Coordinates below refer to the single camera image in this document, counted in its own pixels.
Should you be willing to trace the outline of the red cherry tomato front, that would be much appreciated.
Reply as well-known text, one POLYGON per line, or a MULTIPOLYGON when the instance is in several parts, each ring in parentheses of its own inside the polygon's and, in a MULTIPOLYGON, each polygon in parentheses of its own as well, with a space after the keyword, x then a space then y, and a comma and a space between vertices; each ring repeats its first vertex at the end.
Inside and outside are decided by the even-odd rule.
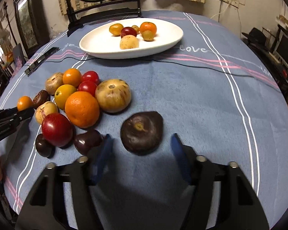
POLYGON ((96 88, 97 88, 97 85, 94 82, 89 81, 89 80, 85 80, 85 81, 80 83, 77 90, 88 92, 93 97, 95 97, 96 88))

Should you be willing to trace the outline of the small dark plum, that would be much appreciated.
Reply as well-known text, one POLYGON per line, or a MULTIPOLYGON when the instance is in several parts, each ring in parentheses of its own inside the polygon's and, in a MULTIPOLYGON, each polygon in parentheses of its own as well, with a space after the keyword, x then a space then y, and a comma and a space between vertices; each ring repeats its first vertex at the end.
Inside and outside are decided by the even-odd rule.
POLYGON ((35 148, 39 155, 46 158, 51 158, 55 152, 55 147, 44 138, 42 133, 36 137, 35 148))

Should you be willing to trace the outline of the dark plum front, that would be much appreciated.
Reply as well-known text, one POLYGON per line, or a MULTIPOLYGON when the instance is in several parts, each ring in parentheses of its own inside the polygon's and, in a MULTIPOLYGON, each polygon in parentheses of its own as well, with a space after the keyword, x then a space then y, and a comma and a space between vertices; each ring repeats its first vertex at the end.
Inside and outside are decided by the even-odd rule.
POLYGON ((102 134, 93 129, 77 135, 74 139, 74 146, 80 154, 87 155, 91 149, 100 146, 102 142, 102 134))

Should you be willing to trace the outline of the large red plum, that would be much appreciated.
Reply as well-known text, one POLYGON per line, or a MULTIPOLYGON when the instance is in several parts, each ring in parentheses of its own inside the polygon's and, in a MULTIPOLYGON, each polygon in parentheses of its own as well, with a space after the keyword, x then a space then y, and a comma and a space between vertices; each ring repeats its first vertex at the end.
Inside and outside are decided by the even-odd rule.
POLYGON ((124 27, 121 30, 121 38, 127 36, 127 35, 133 35, 134 37, 137 37, 137 31, 132 27, 124 27))

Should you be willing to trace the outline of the small orange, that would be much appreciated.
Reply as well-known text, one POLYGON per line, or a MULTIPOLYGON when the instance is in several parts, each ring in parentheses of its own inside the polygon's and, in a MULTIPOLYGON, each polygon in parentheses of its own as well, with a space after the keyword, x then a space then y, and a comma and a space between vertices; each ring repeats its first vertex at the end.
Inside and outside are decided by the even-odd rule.
POLYGON ((63 83, 78 87, 82 82, 82 74, 78 69, 68 69, 63 74, 63 83))
POLYGON ((32 108, 32 107, 33 107, 33 101, 28 96, 22 96, 17 101, 17 110, 18 111, 23 111, 27 108, 32 108))

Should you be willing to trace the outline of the pale yellow round fruit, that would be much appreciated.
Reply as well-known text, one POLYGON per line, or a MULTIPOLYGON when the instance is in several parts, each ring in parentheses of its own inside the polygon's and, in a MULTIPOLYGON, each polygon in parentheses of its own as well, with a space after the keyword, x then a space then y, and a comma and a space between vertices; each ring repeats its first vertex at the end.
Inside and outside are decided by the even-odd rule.
POLYGON ((134 35, 125 35, 121 38, 120 49, 134 49, 139 47, 139 40, 134 35))

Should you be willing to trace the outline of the bumpy mandarin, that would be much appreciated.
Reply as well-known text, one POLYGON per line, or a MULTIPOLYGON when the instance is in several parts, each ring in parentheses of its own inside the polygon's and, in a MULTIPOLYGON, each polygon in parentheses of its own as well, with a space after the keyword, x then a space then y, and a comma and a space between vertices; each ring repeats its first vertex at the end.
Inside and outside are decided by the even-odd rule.
POLYGON ((142 34, 145 31, 151 31, 153 35, 157 32, 157 27, 152 22, 143 22, 139 28, 140 33, 142 34))
POLYGON ((93 126, 100 116, 98 101, 85 91, 71 94, 66 100, 64 109, 69 121, 79 128, 93 126))

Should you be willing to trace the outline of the wrinkled dark passion fruit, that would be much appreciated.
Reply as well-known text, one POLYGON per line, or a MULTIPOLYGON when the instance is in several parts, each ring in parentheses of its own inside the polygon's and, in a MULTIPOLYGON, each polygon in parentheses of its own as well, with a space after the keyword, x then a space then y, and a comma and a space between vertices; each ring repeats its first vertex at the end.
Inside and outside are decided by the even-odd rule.
POLYGON ((135 113, 122 123, 120 137, 127 151, 150 154, 162 141, 163 117, 157 111, 135 113))

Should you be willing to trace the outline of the small orange top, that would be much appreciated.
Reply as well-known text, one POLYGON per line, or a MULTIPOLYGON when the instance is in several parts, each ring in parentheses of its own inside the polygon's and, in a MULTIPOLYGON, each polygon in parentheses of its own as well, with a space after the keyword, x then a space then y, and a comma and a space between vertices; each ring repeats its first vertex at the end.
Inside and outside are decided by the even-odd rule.
POLYGON ((82 82, 82 74, 78 69, 68 69, 63 74, 63 83, 78 87, 82 82))

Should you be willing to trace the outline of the striped pepino melon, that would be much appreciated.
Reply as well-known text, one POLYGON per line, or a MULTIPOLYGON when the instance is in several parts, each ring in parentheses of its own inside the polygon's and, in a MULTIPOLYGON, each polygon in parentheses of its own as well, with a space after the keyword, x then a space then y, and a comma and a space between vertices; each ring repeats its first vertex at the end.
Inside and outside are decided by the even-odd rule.
POLYGON ((44 104, 40 105, 35 111, 35 119, 38 124, 42 124, 44 118, 52 113, 58 113, 58 107, 55 103, 47 101, 44 104))

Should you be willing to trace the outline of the brown mangosteen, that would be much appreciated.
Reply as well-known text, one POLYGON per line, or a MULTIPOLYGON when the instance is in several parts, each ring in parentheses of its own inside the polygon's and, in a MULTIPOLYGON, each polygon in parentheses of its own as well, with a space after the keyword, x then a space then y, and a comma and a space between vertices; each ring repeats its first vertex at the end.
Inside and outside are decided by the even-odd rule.
POLYGON ((50 101, 50 95, 48 92, 46 90, 40 90, 33 99, 33 108, 36 110, 39 106, 48 101, 50 101))

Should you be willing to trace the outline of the red cherry tomato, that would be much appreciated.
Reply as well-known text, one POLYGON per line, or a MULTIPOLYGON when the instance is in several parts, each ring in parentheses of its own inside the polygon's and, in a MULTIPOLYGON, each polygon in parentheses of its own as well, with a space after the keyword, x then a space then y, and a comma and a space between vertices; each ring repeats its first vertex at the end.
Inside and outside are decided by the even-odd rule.
POLYGON ((99 75, 95 71, 87 71, 82 75, 82 82, 91 81, 96 85, 100 84, 99 75))
POLYGON ((88 92, 93 97, 95 97, 96 88, 97 88, 97 85, 94 82, 89 81, 89 80, 85 80, 85 81, 80 83, 77 90, 88 92))

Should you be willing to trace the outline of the large yellow-orange fruit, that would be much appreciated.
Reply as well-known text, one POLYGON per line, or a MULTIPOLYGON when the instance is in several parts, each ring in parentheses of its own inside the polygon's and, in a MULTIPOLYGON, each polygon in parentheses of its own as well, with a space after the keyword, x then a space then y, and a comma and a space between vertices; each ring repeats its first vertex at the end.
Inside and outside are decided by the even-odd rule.
POLYGON ((116 23, 113 24, 109 27, 109 32, 113 35, 113 36, 120 36, 121 35, 121 31, 123 30, 124 26, 120 23, 116 23))

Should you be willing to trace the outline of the red cherry tomato back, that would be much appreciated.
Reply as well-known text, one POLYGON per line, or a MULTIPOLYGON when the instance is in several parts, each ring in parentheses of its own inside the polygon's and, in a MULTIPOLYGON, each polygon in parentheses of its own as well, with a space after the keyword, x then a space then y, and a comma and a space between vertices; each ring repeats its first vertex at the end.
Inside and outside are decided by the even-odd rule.
POLYGON ((100 84, 99 75, 95 71, 87 71, 82 75, 82 82, 91 81, 96 85, 100 84))

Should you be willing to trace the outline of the small longan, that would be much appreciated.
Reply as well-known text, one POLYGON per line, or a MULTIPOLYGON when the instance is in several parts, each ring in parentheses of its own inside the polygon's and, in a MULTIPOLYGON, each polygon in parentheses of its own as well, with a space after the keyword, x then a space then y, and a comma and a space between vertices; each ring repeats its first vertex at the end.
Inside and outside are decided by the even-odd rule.
POLYGON ((139 34, 139 27, 136 25, 133 25, 132 28, 136 31, 137 34, 139 34))
POLYGON ((154 40, 155 33, 153 33, 153 32, 150 31, 150 30, 146 30, 146 31, 143 31, 143 32, 141 33, 141 36, 142 36, 143 40, 148 41, 148 42, 151 42, 151 41, 154 40))

